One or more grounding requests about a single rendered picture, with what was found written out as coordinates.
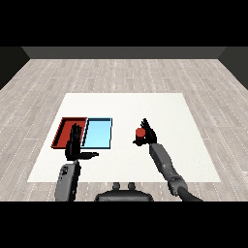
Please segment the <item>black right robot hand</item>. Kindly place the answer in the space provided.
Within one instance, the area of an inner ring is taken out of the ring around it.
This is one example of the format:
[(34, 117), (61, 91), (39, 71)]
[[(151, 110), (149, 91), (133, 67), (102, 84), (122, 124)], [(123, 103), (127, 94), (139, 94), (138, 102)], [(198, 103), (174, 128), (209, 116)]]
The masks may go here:
[(141, 142), (136, 142), (134, 140), (134, 143), (137, 146), (142, 146), (143, 144), (151, 144), (151, 143), (156, 143), (157, 142), (157, 136), (154, 130), (150, 127), (148, 121), (146, 118), (143, 118), (141, 123), (140, 123), (140, 128), (143, 128), (145, 130), (145, 138)]

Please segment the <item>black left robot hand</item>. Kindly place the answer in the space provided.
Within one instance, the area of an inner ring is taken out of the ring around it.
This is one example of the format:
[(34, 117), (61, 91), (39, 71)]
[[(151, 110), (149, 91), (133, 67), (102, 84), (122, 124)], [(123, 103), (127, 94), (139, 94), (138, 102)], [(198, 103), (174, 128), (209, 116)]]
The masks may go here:
[(65, 156), (68, 161), (89, 160), (98, 156), (97, 152), (80, 151), (81, 127), (75, 123), (72, 125), (70, 139), (66, 143)]

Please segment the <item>small red can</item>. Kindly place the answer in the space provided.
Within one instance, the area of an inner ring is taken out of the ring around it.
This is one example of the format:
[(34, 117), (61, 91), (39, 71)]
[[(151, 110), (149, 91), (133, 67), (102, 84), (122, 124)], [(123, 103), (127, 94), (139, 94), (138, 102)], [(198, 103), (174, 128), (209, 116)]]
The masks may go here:
[(145, 138), (145, 130), (143, 128), (136, 129), (136, 142), (141, 142)]

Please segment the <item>shallow red open box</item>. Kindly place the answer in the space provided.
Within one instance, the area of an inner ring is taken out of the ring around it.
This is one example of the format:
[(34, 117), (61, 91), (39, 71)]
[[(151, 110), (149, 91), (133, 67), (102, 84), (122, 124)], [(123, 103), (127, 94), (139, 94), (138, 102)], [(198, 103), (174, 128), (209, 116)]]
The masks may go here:
[(86, 120), (86, 117), (63, 117), (50, 147), (53, 149), (65, 149), (67, 141), (70, 139), (72, 126), (77, 124), (84, 131)]

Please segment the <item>shallow light blue open box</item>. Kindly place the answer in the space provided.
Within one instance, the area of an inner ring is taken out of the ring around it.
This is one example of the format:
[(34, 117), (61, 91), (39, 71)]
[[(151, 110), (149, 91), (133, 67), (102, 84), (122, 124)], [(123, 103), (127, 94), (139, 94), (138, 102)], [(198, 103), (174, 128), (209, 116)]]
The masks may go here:
[(110, 149), (112, 119), (89, 117), (83, 131), (82, 149)]

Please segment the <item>dark grey robot body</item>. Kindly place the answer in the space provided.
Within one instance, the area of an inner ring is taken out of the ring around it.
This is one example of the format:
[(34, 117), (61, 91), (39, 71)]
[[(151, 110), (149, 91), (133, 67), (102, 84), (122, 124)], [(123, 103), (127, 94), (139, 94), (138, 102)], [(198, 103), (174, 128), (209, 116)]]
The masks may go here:
[(128, 183), (127, 190), (120, 189), (120, 183), (114, 182), (112, 189), (98, 194), (95, 202), (153, 202), (150, 194), (138, 191), (134, 182)]

